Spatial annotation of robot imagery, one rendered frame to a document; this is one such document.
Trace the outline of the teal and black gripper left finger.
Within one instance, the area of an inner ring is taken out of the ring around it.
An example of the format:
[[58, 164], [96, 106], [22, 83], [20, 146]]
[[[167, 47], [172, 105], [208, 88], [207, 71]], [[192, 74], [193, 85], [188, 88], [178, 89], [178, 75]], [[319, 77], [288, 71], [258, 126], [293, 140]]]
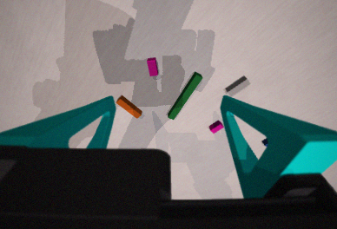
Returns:
[[107, 148], [116, 113], [113, 96], [0, 133], [0, 145], [69, 148], [69, 139], [102, 116], [86, 148]]

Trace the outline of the magenta rod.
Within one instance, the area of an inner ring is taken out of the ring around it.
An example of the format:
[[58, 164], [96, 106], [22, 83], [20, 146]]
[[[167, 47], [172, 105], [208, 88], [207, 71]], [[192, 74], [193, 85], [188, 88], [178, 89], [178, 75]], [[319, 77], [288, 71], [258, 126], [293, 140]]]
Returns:
[[148, 67], [149, 67], [149, 75], [150, 76], [158, 75], [158, 68], [157, 68], [155, 57], [154, 58], [148, 58], [147, 64], [148, 64]]
[[219, 131], [222, 128], [224, 128], [224, 127], [223, 127], [223, 125], [220, 121], [217, 121], [214, 124], [212, 124], [211, 126], [209, 126], [209, 129], [212, 133], [216, 133], [217, 131]]

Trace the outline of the grey rod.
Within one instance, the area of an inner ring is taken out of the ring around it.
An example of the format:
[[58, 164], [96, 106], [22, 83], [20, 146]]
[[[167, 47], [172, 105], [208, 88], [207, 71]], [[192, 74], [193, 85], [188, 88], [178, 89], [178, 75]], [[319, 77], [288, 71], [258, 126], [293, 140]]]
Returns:
[[249, 80], [245, 76], [243, 76], [238, 81], [234, 82], [233, 84], [231, 84], [230, 86], [228, 86], [225, 89], [227, 90], [227, 92], [230, 96], [233, 96], [236, 93], [238, 93], [239, 91], [243, 90], [245, 87], [247, 87], [250, 84], [251, 83], [249, 82]]

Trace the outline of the orange rod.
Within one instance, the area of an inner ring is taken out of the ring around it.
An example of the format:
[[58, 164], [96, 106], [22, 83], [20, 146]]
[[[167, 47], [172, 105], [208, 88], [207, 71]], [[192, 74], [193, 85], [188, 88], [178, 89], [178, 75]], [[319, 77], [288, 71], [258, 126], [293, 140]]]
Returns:
[[128, 111], [130, 114], [132, 114], [135, 118], [138, 118], [142, 115], [142, 111], [132, 102], [126, 99], [123, 95], [118, 98], [116, 103], [124, 108], [126, 111]]

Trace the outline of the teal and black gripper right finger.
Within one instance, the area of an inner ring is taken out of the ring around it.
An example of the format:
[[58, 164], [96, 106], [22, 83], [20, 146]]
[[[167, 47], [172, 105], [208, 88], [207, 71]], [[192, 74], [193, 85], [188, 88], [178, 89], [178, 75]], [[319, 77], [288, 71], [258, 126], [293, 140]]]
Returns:
[[[243, 199], [262, 198], [285, 175], [322, 174], [337, 161], [337, 131], [278, 114], [224, 95], [221, 117]], [[258, 160], [235, 116], [265, 135]]]

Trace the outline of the green rod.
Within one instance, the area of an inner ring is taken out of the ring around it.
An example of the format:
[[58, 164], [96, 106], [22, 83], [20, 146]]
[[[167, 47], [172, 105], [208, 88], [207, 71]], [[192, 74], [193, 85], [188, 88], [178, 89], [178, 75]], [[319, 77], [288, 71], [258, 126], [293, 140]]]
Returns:
[[180, 96], [176, 100], [173, 107], [168, 112], [168, 118], [174, 120], [174, 118], [178, 115], [188, 98], [192, 95], [195, 88], [198, 86], [200, 81], [202, 80], [202, 75], [194, 72], [190, 80], [188, 81], [188, 84], [184, 88], [184, 90], [181, 92]]

